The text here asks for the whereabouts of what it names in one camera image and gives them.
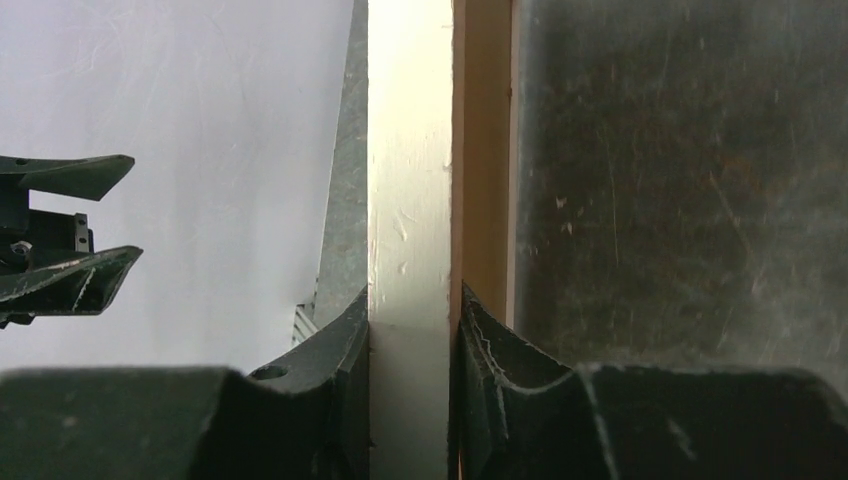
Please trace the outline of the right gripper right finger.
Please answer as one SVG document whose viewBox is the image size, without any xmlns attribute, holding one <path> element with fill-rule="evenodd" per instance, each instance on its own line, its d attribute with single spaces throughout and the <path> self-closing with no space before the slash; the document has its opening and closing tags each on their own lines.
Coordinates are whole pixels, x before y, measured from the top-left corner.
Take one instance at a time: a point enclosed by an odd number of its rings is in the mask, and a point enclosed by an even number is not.
<svg viewBox="0 0 848 480">
<path fill-rule="evenodd" d="M 799 369 L 566 366 L 462 293 L 466 479 L 843 479 L 847 408 Z"/>
</svg>

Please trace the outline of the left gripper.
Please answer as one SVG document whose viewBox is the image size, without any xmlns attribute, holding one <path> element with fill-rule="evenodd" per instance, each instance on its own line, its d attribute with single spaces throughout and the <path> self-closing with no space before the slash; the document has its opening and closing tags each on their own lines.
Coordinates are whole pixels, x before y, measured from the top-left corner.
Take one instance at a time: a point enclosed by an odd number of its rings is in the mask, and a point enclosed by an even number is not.
<svg viewBox="0 0 848 480">
<path fill-rule="evenodd" d="M 23 190 L 100 201 L 134 167 L 115 154 L 75 160 L 1 157 L 1 179 Z M 28 210 L 22 234 L 1 235 L 1 326 L 38 316 L 91 316 L 113 302 L 143 250 L 93 253 L 85 214 Z"/>
</svg>

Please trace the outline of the white wooden picture frame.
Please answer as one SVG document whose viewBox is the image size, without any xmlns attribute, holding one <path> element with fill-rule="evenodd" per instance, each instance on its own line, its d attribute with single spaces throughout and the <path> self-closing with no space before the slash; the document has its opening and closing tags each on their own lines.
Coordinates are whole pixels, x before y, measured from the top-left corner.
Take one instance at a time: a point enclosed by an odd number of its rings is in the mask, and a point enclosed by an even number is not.
<svg viewBox="0 0 848 480">
<path fill-rule="evenodd" d="M 368 5 L 370 475 L 453 479 L 461 283 L 506 304 L 511 1 Z"/>
</svg>

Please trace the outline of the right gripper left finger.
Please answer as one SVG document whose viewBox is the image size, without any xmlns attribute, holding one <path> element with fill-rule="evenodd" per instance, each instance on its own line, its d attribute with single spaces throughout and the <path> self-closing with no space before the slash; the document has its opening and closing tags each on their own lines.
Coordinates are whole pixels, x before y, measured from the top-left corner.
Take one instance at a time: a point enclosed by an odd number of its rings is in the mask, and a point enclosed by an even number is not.
<svg viewBox="0 0 848 480">
<path fill-rule="evenodd" d="M 1 377 L 5 479 L 365 479 L 367 297 L 249 375 L 227 367 Z"/>
</svg>

